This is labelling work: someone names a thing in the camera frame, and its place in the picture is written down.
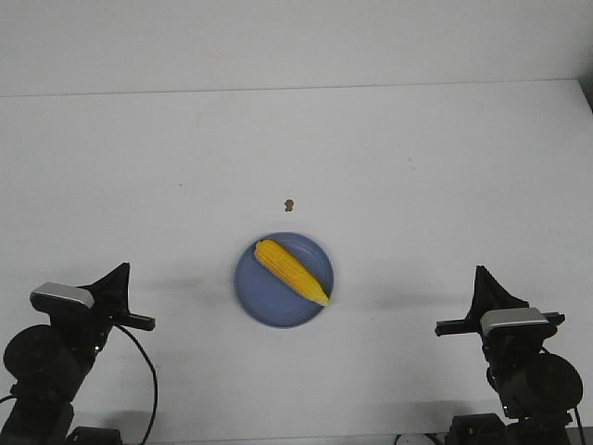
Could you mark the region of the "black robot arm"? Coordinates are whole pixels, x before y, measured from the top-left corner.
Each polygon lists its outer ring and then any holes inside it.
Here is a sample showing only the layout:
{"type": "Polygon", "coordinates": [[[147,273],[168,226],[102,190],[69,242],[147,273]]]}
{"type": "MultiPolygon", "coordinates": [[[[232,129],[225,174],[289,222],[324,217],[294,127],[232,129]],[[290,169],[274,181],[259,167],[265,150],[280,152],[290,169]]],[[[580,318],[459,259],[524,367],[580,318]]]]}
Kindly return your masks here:
{"type": "Polygon", "coordinates": [[[544,343],[555,336],[564,314],[542,312],[514,297],[483,265],[475,269],[470,309],[460,320],[439,321],[439,337],[477,334],[486,380],[498,394],[503,414],[452,418],[447,444],[567,444],[567,426],[579,422],[583,380],[544,343]]]}
{"type": "Polygon", "coordinates": [[[120,444],[117,428],[72,426],[73,401],[113,328],[129,336],[152,331],[152,317],[129,309],[131,266],[124,262],[96,282],[46,282],[30,294],[48,324],[30,326],[7,344],[3,363],[16,382],[5,397],[12,410],[1,429],[4,444],[120,444]]]}

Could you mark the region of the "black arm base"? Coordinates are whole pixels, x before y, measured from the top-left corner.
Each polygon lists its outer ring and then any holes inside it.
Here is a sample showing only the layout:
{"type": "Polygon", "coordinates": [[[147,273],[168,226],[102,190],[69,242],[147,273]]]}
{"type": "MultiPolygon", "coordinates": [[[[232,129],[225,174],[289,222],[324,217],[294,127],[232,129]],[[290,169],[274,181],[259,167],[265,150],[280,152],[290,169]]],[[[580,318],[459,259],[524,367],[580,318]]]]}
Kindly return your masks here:
{"type": "Polygon", "coordinates": [[[505,425],[494,413],[455,416],[445,436],[446,445],[505,445],[505,425]]]}
{"type": "Polygon", "coordinates": [[[65,445],[122,445],[118,429],[77,426],[66,437],[65,445]]]}

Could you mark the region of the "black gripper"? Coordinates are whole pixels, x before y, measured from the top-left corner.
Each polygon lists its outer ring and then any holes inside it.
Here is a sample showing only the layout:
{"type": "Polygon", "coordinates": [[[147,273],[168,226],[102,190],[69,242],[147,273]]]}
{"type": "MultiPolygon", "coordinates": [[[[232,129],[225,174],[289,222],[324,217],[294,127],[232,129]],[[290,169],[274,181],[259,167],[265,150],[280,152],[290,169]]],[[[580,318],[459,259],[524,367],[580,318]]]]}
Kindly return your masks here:
{"type": "MultiPolygon", "coordinates": [[[[487,311],[529,307],[527,301],[516,298],[508,292],[485,266],[477,265],[473,281],[472,302],[465,319],[438,321],[435,326],[435,334],[438,337],[470,333],[483,335],[480,327],[483,305],[487,311]]],[[[544,327],[557,327],[565,321],[563,313],[542,313],[549,320],[549,325],[542,325],[544,327]]]]}
{"type": "Polygon", "coordinates": [[[130,312],[129,308],[129,280],[131,265],[123,262],[114,270],[96,282],[83,286],[88,290],[95,302],[94,307],[97,334],[95,352],[103,350],[107,337],[113,327],[131,328],[143,331],[153,331],[156,319],[130,312]]]}

